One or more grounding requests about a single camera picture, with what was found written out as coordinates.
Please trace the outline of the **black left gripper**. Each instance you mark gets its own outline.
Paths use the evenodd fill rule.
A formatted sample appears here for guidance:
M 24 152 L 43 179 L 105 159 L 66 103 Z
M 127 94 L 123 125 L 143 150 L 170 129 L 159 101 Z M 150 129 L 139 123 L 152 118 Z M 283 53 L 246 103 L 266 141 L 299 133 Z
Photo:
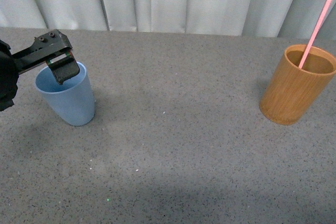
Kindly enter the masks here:
M 34 43 L 15 54 L 1 41 L 1 111 L 14 105 L 19 75 L 46 63 L 58 84 L 73 78 L 79 66 L 68 37 L 55 29 L 36 37 Z

